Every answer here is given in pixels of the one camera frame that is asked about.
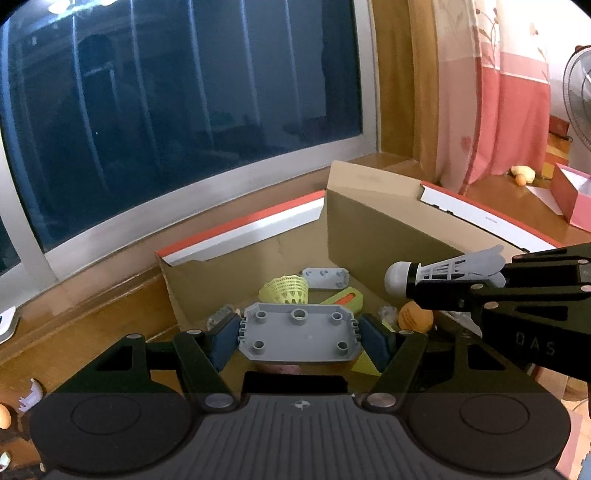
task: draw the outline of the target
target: pink curtain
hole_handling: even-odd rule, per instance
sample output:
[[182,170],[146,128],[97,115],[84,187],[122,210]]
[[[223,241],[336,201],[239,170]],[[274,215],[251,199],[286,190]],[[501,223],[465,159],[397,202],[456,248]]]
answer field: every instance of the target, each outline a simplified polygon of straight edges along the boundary
[[463,193],[514,165],[541,170],[550,86],[535,0],[436,0],[437,179]]

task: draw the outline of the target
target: orange ball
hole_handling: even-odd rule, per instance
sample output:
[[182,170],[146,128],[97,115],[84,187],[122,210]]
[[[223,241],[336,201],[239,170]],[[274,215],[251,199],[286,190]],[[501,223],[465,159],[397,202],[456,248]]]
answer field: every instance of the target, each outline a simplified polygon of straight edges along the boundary
[[398,326],[401,330],[427,333],[433,327],[433,311],[423,310],[415,302],[409,301],[400,309]]
[[525,178],[525,175],[520,173],[515,177],[515,183],[520,187],[525,187],[527,185],[527,178]]
[[12,416],[10,415],[10,410],[0,403],[0,429],[6,430],[10,428],[11,423]]

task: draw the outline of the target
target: white shuttlecock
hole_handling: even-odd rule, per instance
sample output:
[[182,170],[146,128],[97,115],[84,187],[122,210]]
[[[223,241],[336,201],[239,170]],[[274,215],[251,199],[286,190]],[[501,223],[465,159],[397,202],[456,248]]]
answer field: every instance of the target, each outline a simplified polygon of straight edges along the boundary
[[505,286],[501,270],[505,259],[500,255],[502,245],[487,250],[461,255],[430,265],[397,262],[386,272],[386,291],[395,297],[407,297],[408,286],[423,280],[478,280],[495,287]]

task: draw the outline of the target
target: window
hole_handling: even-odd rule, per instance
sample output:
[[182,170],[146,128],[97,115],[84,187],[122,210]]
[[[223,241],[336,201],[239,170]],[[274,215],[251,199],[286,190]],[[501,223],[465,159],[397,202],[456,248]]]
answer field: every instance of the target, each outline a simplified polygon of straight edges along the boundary
[[21,6],[1,31],[0,126],[43,251],[200,180],[360,135],[356,35],[348,0]]
[[0,221],[0,275],[18,265],[20,259],[8,238],[4,224]]

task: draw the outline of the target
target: orange stripe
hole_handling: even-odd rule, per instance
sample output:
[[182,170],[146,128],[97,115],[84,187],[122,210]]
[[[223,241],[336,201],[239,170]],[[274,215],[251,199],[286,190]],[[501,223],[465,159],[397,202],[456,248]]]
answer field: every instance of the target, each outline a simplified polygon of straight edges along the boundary
[[341,299],[338,299],[336,302],[333,303],[333,305],[347,305],[351,300],[353,300],[357,295],[355,295],[355,293],[351,292],[348,293],[347,295],[345,295],[344,297],[342,297]]
[[495,215],[498,218],[502,218],[503,220],[512,223],[515,226],[518,226],[519,228],[525,230],[526,232],[531,233],[532,235],[535,235],[536,237],[538,237],[539,239],[543,240],[546,243],[549,243],[550,245],[553,245],[556,248],[560,248],[562,247],[562,244],[557,242],[556,240],[554,240],[553,238],[550,238],[549,236],[537,231],[536,229],[521,223],[518,220],[515,220],[514,218],[511,218],[508,215],[505,215],[504,213],[501,212],[497,212],[496,210],[493,210],[492,208],[489,208],[481,203],[478,202],[474,202],[466,197],[463,197],[461,195],[458,195],[457,193],[451,192],[449,190],[446,190],[444,188],[438,187],[437,185],[434,185],[432,183],[429,183],[427,181],[422,181],[421,182],[422,185],[425,185],[433,190],[438,190],[439,192],[445,193],[446,195],[449,195],[450,197],[454,197],[457,198],[458,200],[461,200],[465,203],[468,203],[470,205],[473,205],[474,207],[478,207],[480,210],[484,210],[485,212],[490,213],[491,215]]
[[203,242],[204,240],[208,240],[213,238],[214,236],[221,235],[223,233],[230,232],[235,230],[236,228],[240,228],[241,226],[248,225],[249,223],[256,222],[258,220],[262,220],[263,218],[270,217],[271,215],[275,215],[277,213],[285,212],[286,210],[299,207],[300,205],[305,205],[306,203],[313,202],[315,200],[321,199],[324,197],[324,190],[320,190],[319,192],[309,193],[308,195],[304,195],[303,197],[299,197],[293,200],[289,200],[285,203],[280,203],[279,205],[275,205],[274,207],[269,207],[267,209],[261,210],[257,213],[252,213],[250,215],[246,215],[241,218],[237,218],[235,220],[231,220],[228,223],[224,223],[223,225],[218,225],[209,230],[205,230],[204,232],[197,233],[193,236],[190,236],[184,240],[178,241],[172,245],[167,247],[161,248],[156,252],[156,254],[160,257],[166,257],[167,255],[171,255],[176,253],[184,248],[190,247],[192,245],[196,245],[199,242]]

